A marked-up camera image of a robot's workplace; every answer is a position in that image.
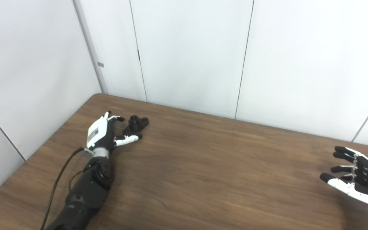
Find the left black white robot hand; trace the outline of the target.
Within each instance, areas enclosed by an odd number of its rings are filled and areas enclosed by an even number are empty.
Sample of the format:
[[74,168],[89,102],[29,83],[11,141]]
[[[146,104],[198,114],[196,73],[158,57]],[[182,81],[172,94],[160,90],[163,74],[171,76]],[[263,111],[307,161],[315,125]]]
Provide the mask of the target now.
[[116,136],[114,134],[114,124],[117,121],[123,122],[125,119],[121,116],[110,116],[110,114],[111,111],[107,111],[88,128],[87,148],[89,150],[104,148],[112,151],[117,146],[127,145],[142,139],[141,134]]

